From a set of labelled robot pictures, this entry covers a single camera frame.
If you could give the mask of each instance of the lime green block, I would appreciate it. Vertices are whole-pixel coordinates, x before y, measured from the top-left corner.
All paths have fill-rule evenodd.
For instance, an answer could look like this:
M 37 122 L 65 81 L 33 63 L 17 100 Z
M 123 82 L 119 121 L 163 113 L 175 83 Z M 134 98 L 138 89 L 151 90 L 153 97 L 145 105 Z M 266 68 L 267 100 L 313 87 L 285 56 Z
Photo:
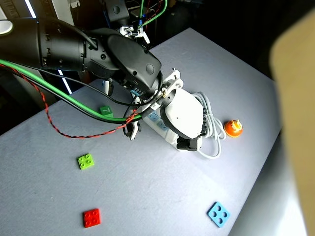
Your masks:
M 113 111 L 109 106 L 101 107 L 100 112 L 103 116 L 114 118 Z
M 92 155 L 89 153 L 84 155 L 84 156 L 78 157 L 77 160 L 79 162 L 81 170 L 84 170 L 84 169 L 94 165 Z

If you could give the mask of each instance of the table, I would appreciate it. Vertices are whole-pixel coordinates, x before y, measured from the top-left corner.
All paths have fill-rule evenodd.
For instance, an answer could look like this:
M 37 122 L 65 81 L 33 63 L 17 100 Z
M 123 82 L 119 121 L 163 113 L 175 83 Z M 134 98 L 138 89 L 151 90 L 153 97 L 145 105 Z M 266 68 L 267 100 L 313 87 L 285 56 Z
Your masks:
M 152 53 L 165 76 L 174 66 L 187 91 L 205 92 L 221 121 L 240 119 L 242 136 L 223 141 L 221 158 L 212 161 L 176 151 L 143 122 L 134 141 L 122 131 L 78 140 L 59 135 L 40 112 L 0 136 L 0 235 L 228 235 L 281 128 L 275 84 L 192 29 Z M 130 101 L 118 86 L 113 96 Z M 126 109 L 87 88 L 73 97 L 94 109 L 110 105 L 117 117 Z M 50 112 L 71 135 L 116 126 L 62 101 Z M 204 152 L 212 148 L 204 141 Z M 86 153 L 95 166 L 81 171 L 76 158 Z M 216 201 L 231 213 L 221 229 L 207 216 Z M 93 208 L 102 224 L 85 229 L 82 213 Z

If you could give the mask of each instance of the orange round toy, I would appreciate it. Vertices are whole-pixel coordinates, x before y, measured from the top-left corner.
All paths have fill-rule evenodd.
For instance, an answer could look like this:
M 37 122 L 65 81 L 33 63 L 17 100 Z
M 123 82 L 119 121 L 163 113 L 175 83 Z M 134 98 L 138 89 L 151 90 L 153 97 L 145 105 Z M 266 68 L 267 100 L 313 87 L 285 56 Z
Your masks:
M 243 126 L 239 120 L 230 120 L 224 124 L 226 134 L 232 138 L 237 138 L 243 132 Z

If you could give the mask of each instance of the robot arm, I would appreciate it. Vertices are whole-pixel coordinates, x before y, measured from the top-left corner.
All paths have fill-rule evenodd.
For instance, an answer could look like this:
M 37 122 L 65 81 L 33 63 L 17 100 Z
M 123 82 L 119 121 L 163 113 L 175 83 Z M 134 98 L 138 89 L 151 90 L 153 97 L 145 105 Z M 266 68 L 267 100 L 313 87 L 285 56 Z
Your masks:
M 86 36 L 57 19 L 0 21 L 0 58 L 40 69 L 88 70 L 112 78 L 144 101 L 142 117 L 159 109 L 164 124 L 181 137 L 179 148 L 190 148 L 202 130 L 203 107 L 188 92 L 179 71 L 163 80 L 160 61 L 135 41 L 112 29 Z

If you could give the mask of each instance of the green cable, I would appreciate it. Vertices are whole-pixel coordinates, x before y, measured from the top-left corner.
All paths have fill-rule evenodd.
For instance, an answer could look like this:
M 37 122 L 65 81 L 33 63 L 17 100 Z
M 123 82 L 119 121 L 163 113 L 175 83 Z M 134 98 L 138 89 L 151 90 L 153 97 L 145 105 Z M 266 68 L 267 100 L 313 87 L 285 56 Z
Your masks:
M 126 118 L 111 118 L 111 117 L 106 117 L 103 116 L 102 114 L 92 110 L 91 108 L 83 105 L 82 103 L 78 102 L 77 100 L 73 99 L 72 97 L 70 97 L 69 95 L 65 94 L 64 92 L 62 92 L 61 90 L 59 90 L 58 88 L 52 86 L 50 83 L 46 82 L 44 79 L 40 78 L 37 75 L 34 75 L 33 73 L 29 72 L 28 70 L 19 67 L 16 64 L 13 64 L 11 62 L 5 61 L 5 60 L 1 60 L 0 59 L 0 64 L 12 67 L 14 69 L 16 69 L 17 71 L 19 71 L 22 74 L 25 74 L 29 77 L 31 77 L 32 79 L 36 80 L 37 82 L 39 82 L 40 84 L 42 84 L 43 86 L 45 86 L 46 88 L 54 91 L 55 93 L 57 93 L 58 95 L 60 95 L 61 97 L 63 97 L 64 99 L 66 99 L 67 101 L 69 101 L 70 103 L 76 105 L 77 107 L 81 108 L 82 110 L 86 111 L 87 113 L 90 113 L 91 115 L 94 115 L 98 118 L 104 119 L 104 120 L 108 120 L 108 121 L 117 121 L 117 122 L 125 122 Z M 140 115 L 136 115 L 134 116 L 134 119 L 140 118 Z
M 143 4 L 144 4 L 144 0 L 141 0 L 141 7 L 140 7 L 140 16 L 139 16 L 139 19 L 142 19 Z
M 162 10 L 158 15 L 156 15 L 156 16 L 153 17 L 152 19 L 146 21 L 145 23 L 139 25 L 138 28 L 141 28 L 141 27 L 147 25 L 148 23 L 154 21 L 157 17 L 159 17 L 160 15 L 162 15 L 162 14 L 165 12 L 166 8 L 167 8 L 167 0 L 164 0 L 164 3 L 165 3 L 165 4 L 164 4 L 164 8 L 163 8 L 163 10 Z

